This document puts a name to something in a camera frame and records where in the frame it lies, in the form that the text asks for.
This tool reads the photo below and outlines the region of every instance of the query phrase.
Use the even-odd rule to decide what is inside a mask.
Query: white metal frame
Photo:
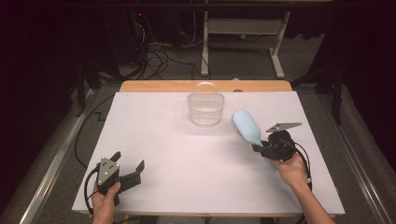
[[[207,47],[208,34],[245,34],[245,35],[277,35],[276,45],[269,48],[269,53],[278,79],[285,75],[277,57],[283,35],[285,34],[290,12],[283,15],[282,20],[234,20],[234,19],[209,19],[209,13],[204,17],[204,47],[202,51],[201,75],[209,75],[209,50]]]

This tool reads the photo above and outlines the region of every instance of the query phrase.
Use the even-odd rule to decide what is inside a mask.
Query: white table surface
[[[284,92],[223,92],[220,123],[203,127],[189,119],[187,92],[118,92],[88,172],[102,157],[121,152],[120,175],[145,160],[142,184],[120,194],[116,212],[132,215],[282,217],[302,213],[278,172],[243,143],[230,124],[237,109],[247,110],[262,130],[277,122],[289,129],[311,161],[314,194],[329,214],[345,213],[298,95]],[[83,188],[73,210],[86,212]],[[92,191],[92,177],[89,192]]]

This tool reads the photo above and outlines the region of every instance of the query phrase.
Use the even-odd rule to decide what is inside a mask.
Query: human hand
[[[97,183],[93,186],[92,207],[93,223],[92,224],[111,224],[113,223],[114,213],[114,196],[121,187],[120,182],[116,182],[108,189],[107,194],[103,195],[98,192]]]
[[[270,162],[279,171],[280,177],[287,185],[292,189],[306,187],[306,170],[303,159],[297,153],[294,153],[293,157],[288,161],[275,161]]]

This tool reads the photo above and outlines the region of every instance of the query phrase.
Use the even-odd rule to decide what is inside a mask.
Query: hairbrush bristles
[[[262,146],[262,132],[253,117],[246,110],[236,110],[231,117],[236,134],[251,145]]]
[[[242,134],[239,132],[238,128],[236,128],[235,124],[233,123],[233,117],[231,117],[230,123],[231,123],[231,126],[233,126],[233,130],[235,131],[235,133],[236,133],[236,135],[239,137],[239,139],[241,139],[242,142],[244,142],[244,143],[246,143],[246,144],[250,144],[250,143],[244,138],[244,136],[242,136]]]

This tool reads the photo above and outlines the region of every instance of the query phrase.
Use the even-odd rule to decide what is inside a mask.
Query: dark background
[[[124,41],[125,36],[133,39],[130,38],[134,37],[133,30],[126,18],[135,12],[76,12],[50,0],[2,1],[0,4],[3,78],[0,155],[5,171],[0,194],[2,212],[36,155],[68,112],[72,104],[68,94],[76,87],[78,68],[84,68],[84,78],[95,84],[100,70],[116,75],[119,72],[117,64],[125,60],[122,51],[134,52],[138,43],[131,41],[121,47],[111,44],[115,40]],[[344,83],[356,107],[396,169],[392,144],[396,125],[393,117],[396,112],[393,105],[396,99],[396,24],[391,16],[394,9],[394,3],[383,0],[364,9],[343,12],[292,11],[285,36],[326,35],[311,71],[334,60],[342,65]],[[180,31],[193,32],[193,21],[187,13],[150,11],[145,15],[158,35],[178,45]],[[254,10],[210,13],[211,17],[262,17],[262,12]],[[265,17],[279,13],[268,10]],[[203,30],[203,13],[196,15],[197,29]],[[139,55],[137,51],[127,60],[139,61]],[[309,81],[322,78],[317,76]]]

